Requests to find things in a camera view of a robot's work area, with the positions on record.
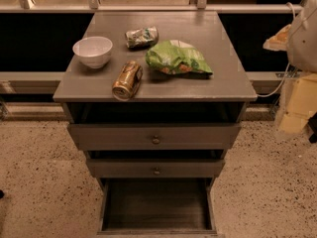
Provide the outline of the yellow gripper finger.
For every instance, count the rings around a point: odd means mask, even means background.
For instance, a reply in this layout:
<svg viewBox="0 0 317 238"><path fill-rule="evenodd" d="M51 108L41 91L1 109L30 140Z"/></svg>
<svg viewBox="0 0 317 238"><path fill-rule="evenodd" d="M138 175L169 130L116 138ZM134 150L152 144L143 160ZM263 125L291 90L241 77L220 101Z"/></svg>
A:
<svg viewBox="0 0 317 238"><path fill-rule="evenodd" d="M291 25L288 24L282 29L280 29L274 36L265 40L263 44L263 48L269 51L286 51L287 41L288 41L288 33Z"/></svg>

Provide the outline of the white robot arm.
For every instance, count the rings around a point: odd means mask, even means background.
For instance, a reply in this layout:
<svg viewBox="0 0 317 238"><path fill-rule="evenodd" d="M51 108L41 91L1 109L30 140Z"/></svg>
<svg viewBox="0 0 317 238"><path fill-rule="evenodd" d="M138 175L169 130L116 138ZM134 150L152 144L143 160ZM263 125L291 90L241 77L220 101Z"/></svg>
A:
<svg viewBox="0 0 317 238"><path fill-rule="evenodd" d="M266 39L263 48L286 51L288 63L303 71L279 123L280 131L300 133L317 113L317 0L306 0L292 23Z"/></svg>

